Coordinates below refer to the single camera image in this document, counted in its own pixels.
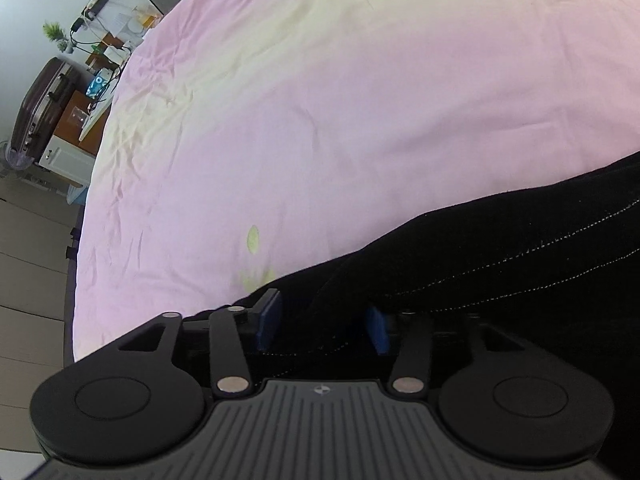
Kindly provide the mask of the small green potted plant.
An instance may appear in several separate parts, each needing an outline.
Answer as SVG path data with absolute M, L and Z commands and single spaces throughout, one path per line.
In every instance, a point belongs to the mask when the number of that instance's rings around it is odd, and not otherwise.
M 66 32 L 62 29 L 62 26 L 58 24 L 58 22 L 44 22 L 42 25 L 43 35 L 46 36 L 47 40 L 55 44 L 55 47 L 58 48 L 61 52 L 65 52 L 67 50 L 70 42 L 66 36 Z

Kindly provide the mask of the black pants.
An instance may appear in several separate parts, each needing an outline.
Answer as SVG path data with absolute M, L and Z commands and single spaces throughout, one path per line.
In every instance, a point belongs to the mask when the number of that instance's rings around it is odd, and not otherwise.
M 542 188 L 435 210 L 346 256 L 278 278 L 281 309 L 254 379 L 390 374 L 370 333 L 435 339 L 438 368 L 464 358 L 470 318 L 510 328 L 620 400 L 639 370 L 639 159 Z

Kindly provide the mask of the white standing fan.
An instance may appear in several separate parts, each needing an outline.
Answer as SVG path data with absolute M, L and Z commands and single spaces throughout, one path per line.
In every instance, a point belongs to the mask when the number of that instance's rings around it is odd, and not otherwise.
M 12 172 L 24 171 L 33 162 L 32 157 L 11 148 L 8 141 L 0 143 L 0 178 L 5 178 Z

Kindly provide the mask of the blue box on desk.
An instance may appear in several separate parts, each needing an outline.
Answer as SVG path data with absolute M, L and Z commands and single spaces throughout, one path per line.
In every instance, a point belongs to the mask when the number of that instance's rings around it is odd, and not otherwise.
M 104 93 L 107 86 L 110 84 L 110 81 L 111 75 L 103 77 L 102 75 L 97 74 L 88 85 L 86 96 L 88 96 L 88 98 L 92 100 L 99 99 L 99 97 Z

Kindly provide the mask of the wooden bedside desk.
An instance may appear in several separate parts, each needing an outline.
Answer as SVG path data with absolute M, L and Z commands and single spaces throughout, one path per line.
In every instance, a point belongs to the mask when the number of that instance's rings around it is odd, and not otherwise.
M 85 66 L 89 82 L 84 90 L 76 91 L 68 102 L 54 129 L 54 135 L 96 156 L 102 142 L 106 120 L 111 113 L 117 84 L 126 66 L 130 51 L 125 43 L 110 32 L 102 35 L 97 44 L 90 44 L 91 52 Z M 97 74 L 111 75 L 110 84 L 102 96 L 92 100 L 86 96 L 88 85 Z

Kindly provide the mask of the white drawer cabinet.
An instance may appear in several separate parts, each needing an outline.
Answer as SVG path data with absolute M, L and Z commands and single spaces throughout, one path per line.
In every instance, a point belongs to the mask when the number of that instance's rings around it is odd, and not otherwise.
M 52 139 L 44 149 L 39 165 L 60 177 L 88 188 L 96 159 L 73 144 Z

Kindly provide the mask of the pink floral bed sheet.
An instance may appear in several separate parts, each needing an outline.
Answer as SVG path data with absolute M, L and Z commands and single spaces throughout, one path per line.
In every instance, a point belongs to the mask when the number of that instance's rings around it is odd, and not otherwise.
M 73 352 L 639 146 L 639 0 L 182 0 L 116 88 Z

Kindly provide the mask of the black wall power strip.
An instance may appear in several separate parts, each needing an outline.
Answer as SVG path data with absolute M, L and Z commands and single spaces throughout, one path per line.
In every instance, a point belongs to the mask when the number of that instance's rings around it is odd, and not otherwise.
M 88 18 L 92 20 L 102 11 L 109 1 L 110 0 L 89 0 L 85 5 L 84 10 L 82 10 L 82 14 L 88 16 Z

